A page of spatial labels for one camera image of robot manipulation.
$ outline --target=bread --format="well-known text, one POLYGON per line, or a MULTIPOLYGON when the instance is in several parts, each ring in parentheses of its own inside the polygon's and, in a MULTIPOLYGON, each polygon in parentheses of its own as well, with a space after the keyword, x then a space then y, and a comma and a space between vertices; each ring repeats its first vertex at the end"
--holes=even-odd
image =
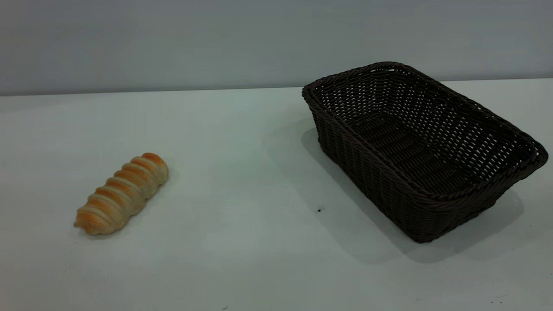
POLYGON ((167 164, 156 154, 144 153, 125 163, 106 184, 77 209, 75 227, 90 235, 110 234, 121 229, 129 217, 140 212, 169 176, 167 164))

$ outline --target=basket bottom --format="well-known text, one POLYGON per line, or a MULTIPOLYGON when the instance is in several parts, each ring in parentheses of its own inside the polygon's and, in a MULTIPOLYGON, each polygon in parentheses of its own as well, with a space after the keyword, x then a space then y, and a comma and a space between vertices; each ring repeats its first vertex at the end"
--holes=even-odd
POLYGON ((439 158, 416 133, 393 118, 365 120, 353 129, 429 192, 454 193, 480 182, 453 163, 439 158))

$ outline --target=dark brown basket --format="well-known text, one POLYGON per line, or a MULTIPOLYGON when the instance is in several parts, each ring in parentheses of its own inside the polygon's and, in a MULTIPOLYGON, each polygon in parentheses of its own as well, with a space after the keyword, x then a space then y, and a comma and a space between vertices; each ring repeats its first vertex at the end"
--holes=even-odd
POLYGON ((419 243, 478 216, 547 161, 528 134, 400 63, 328 76, 302 94, 322 150, 419 243))

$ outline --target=basket side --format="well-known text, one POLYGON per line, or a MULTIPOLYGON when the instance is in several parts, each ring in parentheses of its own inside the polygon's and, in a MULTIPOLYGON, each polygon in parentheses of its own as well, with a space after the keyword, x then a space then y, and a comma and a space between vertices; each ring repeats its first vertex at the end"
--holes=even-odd
POLYGON ((321 149, 388 219, 415 242, 430 242, 478 216, 495 204, 506 190, 485 191, 479 196, 466 198, 463 209, 429 209, 428 205, 414 200, 415 193, 401 190, 386 168, 378 165, 362 145, 355 144, 347 132, 340 131, 333 119, 312 112, 321 149))

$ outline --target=basket rim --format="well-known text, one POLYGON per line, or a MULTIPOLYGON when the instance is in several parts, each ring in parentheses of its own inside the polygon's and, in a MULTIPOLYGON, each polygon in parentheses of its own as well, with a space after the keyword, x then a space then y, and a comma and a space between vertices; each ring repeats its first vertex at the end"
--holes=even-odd
POLYGON ((439 202, 447 202, 456 200, 468 195, 476 194, 479 196, 480 194, 483 194, 486 192, 486 190, 494 185, 497 184, 506 184, 506 187, 510 187, 512 184, 528 177, 531 173, 533 173, 535 170, 543 166, 549 157, 547 151, 545 148, 536 140, 534 140, 530 135, 520 130, 518 127, 514 126, 509 121, 501 118, 500 116, 493 113, 491 110, 483 107, 478 102, 475 102, 468 97, 452 90, 451 88, 445 86, 444 84, 440 83, 439 81, 423 74, 422 72, 414 69, 413 67, 409 65, 405 65, 402 63, 394 62, 394 61, 382 61, 374 64, 370 64, 363 67, 354 68, 351 70, 347 70, 344 72, 341 72, 339 74, 329 75, 327 77, 320 78, 310 84, 307 84, 302 89, 302 96, 307 102, 307 104, 316 110, 317 113, 323 113, 327 114, 328 116, 332 117, 334 120, 338 122, 338 124, 347 132, 349 132, 357 141, 358 143, 366 149, 366 151, 371 152, 373 155, 375 155, 383 164, 385 164, 388 168, 390 168, 391 172, 394 174, 394 179, 397 181, 400 181, 403 183, 403 186, 407 186, 410 192, 414 192, 417 194, 416 198, 419 199, 419 201, 423 201, 423 203, 428 206, 431 201, 439 201, 439 202), (471 105, 470 107, 473 107, 474 113, 479 113, 481 116, 484 117, 490 117, 493 119, 493 122, 499 126, 505 126, 512 132, 519 135, 526 143, 531 144, 535 147, 536 152, 532 152, 532 155, 529 159, 518 163, 517 165, 513 166, 512 168, 499 173, 495 175, 494 177, 484 180, 474 186, 456 191, 454 193, 450 194, 439 194, 439 193, 433 193, 431 191, 426 190, 423 188, 419 183, 417 183, 415 180, 408 177, 401 169, 399 169, 395 164, 393 164, 391 161, 389 161, 386 156, 384 156, 380 151, 376 150, 370 143, 368 143, 363 137, 361 137, 351 126, 349 126, 344 120, 340 117, 338 117, 331 109, 329 109, 322 101, 319 100, 319 98, 315 95, 314 89, 317 88, 320 85, 327 85, 332 82, 341 81, 343 79, 346 79, 350 76, 357 75, 360 73, 363 73, 365 71, 377 71, 378 69, 382 69, 385 67, 393 66, 395 68, 401 68, 404 69, 410 74, 414 75, 415 78, 421 79, 425 82, 427 82, 432 87, 435 87, 437 89, 440 89, 442 91, 448 92, 452 97, 469 102, 471 105))

